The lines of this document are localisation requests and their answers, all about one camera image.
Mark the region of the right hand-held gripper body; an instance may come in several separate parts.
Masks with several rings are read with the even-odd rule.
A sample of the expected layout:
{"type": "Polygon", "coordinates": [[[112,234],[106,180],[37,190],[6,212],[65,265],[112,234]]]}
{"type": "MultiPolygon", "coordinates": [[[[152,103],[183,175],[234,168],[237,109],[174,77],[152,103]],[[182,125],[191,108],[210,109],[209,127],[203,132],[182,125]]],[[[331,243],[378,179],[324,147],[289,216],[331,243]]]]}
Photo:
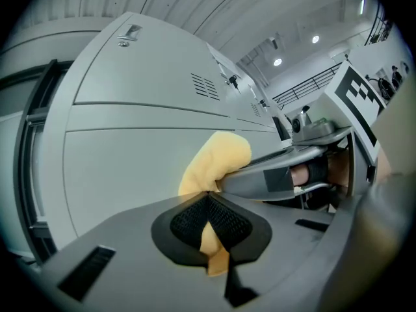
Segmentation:
{"type": "Polygon", "coordinates": [[[332,121],[335,131],[321,138],[293,141],[293,144],[330,145],[346,137],[349,152],[347,194],[361,194],[375,180],[380,143],[371,125],[384,109],[382,98],[366,78],[344,61],[307,112],[312,122],[321,118],[332,121]]]}

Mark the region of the person's right hand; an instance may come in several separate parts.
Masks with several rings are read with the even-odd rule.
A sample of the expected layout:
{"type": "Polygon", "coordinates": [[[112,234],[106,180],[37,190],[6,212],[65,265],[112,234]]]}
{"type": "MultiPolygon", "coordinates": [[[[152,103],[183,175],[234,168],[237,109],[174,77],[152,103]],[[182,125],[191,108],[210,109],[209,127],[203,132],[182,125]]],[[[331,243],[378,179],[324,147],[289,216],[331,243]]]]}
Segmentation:
{"type": "Polygon", "coordinates": [[[290,173],[295,187],[312,183],[329,183],[347,187],[349,152],[344,150],[316,157],[305,163],[290,167],[290,173]]]}

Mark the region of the white paper notice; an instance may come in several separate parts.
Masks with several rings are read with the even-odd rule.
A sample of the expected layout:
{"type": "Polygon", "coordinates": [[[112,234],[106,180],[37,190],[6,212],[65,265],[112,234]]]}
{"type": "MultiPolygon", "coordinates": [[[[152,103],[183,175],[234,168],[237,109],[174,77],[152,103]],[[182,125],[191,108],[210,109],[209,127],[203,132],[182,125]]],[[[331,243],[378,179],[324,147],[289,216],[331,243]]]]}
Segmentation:
{"type": "Polygon", "coordinates": [[[217,63],[219,63],[221,66],[227,68],[229,71],[231,71],[233,73],[233,75],[236,75],[237,77],[242,78],[241,71],[238,69],[238,67],[231,60],[229,60],[226,56],[221,54],[221,52],[216,50],[213,46],[211,46],[208,43],[207,43],[207,47],[208,47],[211,55],[213,56],[213,58],[217,61],[217,63]]]}

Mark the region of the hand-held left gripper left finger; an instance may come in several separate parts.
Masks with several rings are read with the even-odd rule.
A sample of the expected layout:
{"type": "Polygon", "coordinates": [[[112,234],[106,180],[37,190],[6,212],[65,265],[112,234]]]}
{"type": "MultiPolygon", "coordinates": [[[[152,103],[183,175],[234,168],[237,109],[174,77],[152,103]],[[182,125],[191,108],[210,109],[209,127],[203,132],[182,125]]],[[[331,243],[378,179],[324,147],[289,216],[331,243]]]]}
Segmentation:
{"type": "Polygon", "coordinates": [[[64,311],[230,312],[224,286],[202,266],[178,265],[156,247],[151,225],[189,194],[111,216],[58,251],[41,270],[45,293],[64,311]]]}

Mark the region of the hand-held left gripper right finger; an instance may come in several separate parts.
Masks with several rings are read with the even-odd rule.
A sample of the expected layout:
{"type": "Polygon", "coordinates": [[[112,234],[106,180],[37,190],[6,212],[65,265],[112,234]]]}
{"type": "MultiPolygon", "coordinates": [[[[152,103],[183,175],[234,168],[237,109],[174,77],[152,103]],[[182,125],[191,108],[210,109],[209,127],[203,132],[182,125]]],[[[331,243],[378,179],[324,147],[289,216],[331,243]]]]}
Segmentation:
{"type": "Polygon", "coordinates": [[[242,233],[227,239],[224,293],[207,312],[319,312],[324,286],[341,255],[341,211],[325,213],[209,194],[210,210],[242,233]]]}

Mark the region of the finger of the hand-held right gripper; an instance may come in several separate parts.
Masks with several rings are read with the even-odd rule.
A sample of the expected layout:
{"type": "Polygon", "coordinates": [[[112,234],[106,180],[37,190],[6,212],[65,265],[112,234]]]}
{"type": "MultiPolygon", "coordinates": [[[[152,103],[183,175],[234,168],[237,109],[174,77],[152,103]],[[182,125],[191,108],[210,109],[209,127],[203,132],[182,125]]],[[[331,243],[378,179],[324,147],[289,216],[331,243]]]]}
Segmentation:
{"type": "Polygon", "coordinates": [[[253,159],[248,166],[264,163],[283,163],[284,166],[300,164],[315,157],[320,157],[327,151],[326,146],[290,146],[288,148],[253,159]]]}
{"type": "Polygon", "coordinates": [[[219,182],[221,192],[259,201],[281,201],[294,198],[289,167],[245,168],[226,175],[219,182]]]}

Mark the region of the black metal railing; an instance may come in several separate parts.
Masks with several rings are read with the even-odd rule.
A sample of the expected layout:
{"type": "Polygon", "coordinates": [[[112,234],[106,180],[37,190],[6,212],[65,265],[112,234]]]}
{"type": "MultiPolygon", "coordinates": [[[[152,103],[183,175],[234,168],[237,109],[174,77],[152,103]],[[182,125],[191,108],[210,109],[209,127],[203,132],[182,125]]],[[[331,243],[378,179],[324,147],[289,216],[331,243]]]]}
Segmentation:
{"type": "Polygon", "coordinates": [[[307,95],[312,94],[318,90],[324,89],[338,72],[341,62],[332,67],[302,81],[292,88],[274,96],[272,100],[278,105],[280,109],[285,108],[288,104],[294,103],[307,95]]]}

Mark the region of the grey metal cabinet door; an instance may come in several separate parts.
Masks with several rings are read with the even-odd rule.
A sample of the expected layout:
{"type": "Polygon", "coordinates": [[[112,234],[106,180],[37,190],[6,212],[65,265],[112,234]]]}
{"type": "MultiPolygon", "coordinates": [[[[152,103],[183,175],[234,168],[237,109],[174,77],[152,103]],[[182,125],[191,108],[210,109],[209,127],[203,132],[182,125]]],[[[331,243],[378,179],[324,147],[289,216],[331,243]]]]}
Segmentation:
{"type": "MultiPolygon", "coordinates": [[[[67,133],[64,186],[77,234],[122,211],[180,196],[179,184],[187,166],[215,132],[100,129],[67,133]]],[[[249,142],[251,160],[281,148],[274,133],[234,134],[249,142]]]]}

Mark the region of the black framed glass window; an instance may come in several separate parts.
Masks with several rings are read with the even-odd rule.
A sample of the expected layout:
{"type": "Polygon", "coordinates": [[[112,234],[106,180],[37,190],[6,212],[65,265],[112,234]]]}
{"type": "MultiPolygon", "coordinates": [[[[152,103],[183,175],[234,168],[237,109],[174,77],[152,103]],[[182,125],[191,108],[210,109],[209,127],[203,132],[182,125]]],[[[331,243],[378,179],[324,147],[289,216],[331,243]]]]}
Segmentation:
{"type": "Polygon", "coordinates": [[[58,87],[76,56],[69,31],[27,29],[0,50],[0,237],[39,264],[57,250],[40,196],[40,148],[58,87]]]}

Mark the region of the yellow cloth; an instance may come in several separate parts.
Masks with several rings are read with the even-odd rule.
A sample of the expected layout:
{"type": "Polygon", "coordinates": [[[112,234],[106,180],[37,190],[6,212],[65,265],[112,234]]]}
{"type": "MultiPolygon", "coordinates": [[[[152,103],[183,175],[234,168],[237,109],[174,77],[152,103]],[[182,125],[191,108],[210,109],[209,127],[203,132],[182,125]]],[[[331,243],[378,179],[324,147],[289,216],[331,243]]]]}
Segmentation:
{"type": "MultiPolygon", "coordinates": [[[[228,131],[217,131],[187,166],[178,194],[218,192],[217,183],[224,176],[250,163],[252,151],[249,142],[242,136],[228,131]]],[[[203,226],[199,250],[208,257],[207,275],[225,274],[229,267],[229,252],[224,248],[210,222],[203,226]]]]}

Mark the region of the grey metal locker cabinet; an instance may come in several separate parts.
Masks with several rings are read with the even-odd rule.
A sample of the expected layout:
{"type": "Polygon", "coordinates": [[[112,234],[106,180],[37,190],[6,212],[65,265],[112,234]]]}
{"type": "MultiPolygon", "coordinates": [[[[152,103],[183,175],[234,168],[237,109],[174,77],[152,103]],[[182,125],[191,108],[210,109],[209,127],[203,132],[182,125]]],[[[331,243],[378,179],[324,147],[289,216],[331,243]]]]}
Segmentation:
{"type": "Polygon", "coordinates": [[[207,42],[159,19],[127,12],[79,54],[51,102],[40,153],[40,194],[55,246],[80,237],[64,186],[71,131],[208,129],[280,138],[254,81],[233,75],[207,42]]]}

